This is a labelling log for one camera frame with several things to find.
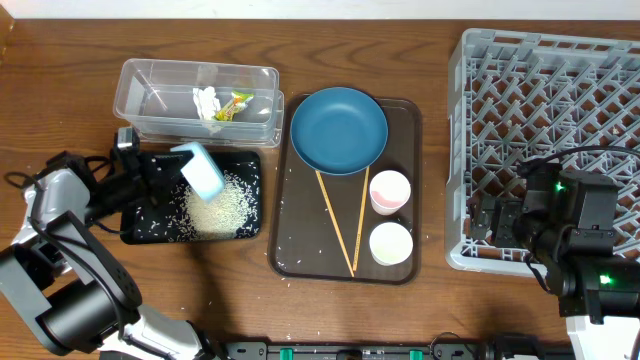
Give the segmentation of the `light blue bowl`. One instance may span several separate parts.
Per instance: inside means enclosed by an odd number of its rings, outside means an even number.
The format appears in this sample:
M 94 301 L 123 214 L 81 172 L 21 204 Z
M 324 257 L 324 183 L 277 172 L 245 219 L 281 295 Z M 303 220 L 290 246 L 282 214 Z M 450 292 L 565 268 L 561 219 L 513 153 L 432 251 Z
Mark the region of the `light blue bowl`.
M 181 173 L 205 203 L 211 203 L 224 190 L 224 174 L 203 145 L 190 142 L 173 147 L 170 151 L 190 152 L 193 155 L 181 168 Z

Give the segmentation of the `white tissue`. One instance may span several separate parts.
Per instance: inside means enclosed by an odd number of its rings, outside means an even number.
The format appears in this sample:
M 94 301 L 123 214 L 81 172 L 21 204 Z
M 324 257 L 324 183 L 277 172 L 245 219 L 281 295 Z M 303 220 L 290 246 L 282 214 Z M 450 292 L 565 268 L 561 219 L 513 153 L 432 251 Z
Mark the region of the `white tissue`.
M 201 120 L 215 120 L 214 115 L 221 109 L 214 87 L 194 88 L 193 102 Z

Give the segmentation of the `yellow green snack wrapper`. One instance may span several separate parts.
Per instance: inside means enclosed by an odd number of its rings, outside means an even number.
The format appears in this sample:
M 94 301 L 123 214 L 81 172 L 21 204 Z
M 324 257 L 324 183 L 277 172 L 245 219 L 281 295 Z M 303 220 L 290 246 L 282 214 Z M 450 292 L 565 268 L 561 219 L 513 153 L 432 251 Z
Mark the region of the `yellow green snack wrapper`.
M 234 116 L 244 111 L 248 104 L 253 100 L 253 93 L 243 93 L 240 91 L 232 91 L 232 98 L 216 112 L 214 118 L 218 121 L 230 122 Z

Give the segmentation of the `cream white cup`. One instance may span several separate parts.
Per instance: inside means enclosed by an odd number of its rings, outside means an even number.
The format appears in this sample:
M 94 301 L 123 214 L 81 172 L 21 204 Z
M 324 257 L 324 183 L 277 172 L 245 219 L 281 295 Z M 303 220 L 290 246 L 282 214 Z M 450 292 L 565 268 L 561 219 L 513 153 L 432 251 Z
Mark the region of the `cream white cup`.
M 371 231 L 369 248 L 373 259 L 378 264 L 393 266 L 410 257 L 413 252 L 413 239 L 404 226 L 386 222 Z

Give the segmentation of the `pink white cup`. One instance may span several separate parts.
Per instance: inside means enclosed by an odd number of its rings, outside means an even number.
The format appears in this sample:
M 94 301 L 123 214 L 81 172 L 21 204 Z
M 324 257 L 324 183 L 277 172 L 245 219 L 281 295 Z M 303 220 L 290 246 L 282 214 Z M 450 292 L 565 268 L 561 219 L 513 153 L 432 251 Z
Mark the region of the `pink white cup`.
M 385 170 L 376 174 L 369 184 L 373 210 L 380 215 L 391 215 L 404 206 L 411 196 L 411 184 L 400 172 Z

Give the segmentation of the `wooden chopstick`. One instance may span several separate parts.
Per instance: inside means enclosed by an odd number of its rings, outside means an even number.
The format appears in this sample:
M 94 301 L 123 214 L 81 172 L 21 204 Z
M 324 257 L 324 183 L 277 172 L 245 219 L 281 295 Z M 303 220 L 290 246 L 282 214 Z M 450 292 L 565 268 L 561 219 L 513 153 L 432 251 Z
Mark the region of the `wooden chopstick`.
M 328 196 L 328 192 L 326 190 L 326 186 L 325 186 L 324 180 L 322 178 L 322 175 L 321 175 L 320 171 L 315 170 L 315 175 L 316 175 L 319 187 L 321 189 L 321 193 L 322 193 L 322 196 L 324 198 L 327 211 L 328 211 L 329 216 L 331 218 L 331 222 L 332 222 L 332 225 L 334 227 L 334 231 L 335 231 L 336 237 L 338 239 L 338 242 L 339 242 L 343 257 L 345 259 L 349 274 L 353 278 L 354 275 L 355 275 L 354 271 L 353 271 L 353 267 L 352 267 L 352 264 L 351 264 L 351 261 L 350 261 L 350 258 L 349 258 L 349 254 L 348 254 L 348 251 L 346 249 L 346 246 L 345 246 L 345 243 L 344 243 L 344 240 L 343 240 L 343 236 L 342 236 L 338 221 L 337 221 L 335 213 L 333 211 L 333 207 L 332 207 L 330 198 Z
M 364 216 L 366 212 L 366 203 L 367 203 L 367 196 L 368 196 L 367 193 L 368 193 L 368 184 L 369 184 L 369 174 L 370 174 L 370 167 L 367 167 L 365 169 L 365 175 L 363 180 L 360 211 L 359 211 L 359 217 L 358 217 L 358 227 L 356 232 L 356 243 L 354 248 L 354 259 L 353 259 L 354 274 L 356 273 L 359 265 L 362 230 L 364 225 Z

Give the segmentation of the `blue plate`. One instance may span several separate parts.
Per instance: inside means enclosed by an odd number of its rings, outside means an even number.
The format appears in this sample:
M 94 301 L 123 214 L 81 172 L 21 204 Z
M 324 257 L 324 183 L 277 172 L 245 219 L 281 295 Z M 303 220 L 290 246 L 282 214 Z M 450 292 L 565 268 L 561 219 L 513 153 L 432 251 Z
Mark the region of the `blue plate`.
M 368 94 L 347 87 L 307 96 L 290 126 L 291 143 L 301 160 L 328 175 L 351 175 L 369 167 L 383 153 L 388 137 L 381 106 Z

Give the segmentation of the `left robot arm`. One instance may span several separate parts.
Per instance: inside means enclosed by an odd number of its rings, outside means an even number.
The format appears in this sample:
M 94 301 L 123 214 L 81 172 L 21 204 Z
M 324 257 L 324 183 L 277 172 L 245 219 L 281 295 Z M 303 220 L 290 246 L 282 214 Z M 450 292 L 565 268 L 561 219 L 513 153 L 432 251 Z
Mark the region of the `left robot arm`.
M 227 358 L 192 322 L 145 305 L 129 272 L 90 231 L 107 216 L 168 201 L 181 180 L 212 199 L 222 174 L 201 144 L 143 152 L 135 130 L 125 127 L 107 157 L 62 152 L 36 174 L 8 172 L 4 179 L 21 190 L 26 213 L 1 253 L 1 292 L 49 352 Z

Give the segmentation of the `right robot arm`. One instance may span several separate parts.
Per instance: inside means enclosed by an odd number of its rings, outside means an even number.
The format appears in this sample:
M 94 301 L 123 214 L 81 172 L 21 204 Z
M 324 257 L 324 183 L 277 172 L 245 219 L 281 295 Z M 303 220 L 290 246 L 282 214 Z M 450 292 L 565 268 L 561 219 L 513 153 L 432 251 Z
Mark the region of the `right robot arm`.
M 578 359 L 639 356 L 639 265 L 614 252 L 620 188 L 603 173 L 566 168 L 563 150 L 506 164 L 474 151 L 470 236 L 520 248 L 542 290 L 558 300 Z

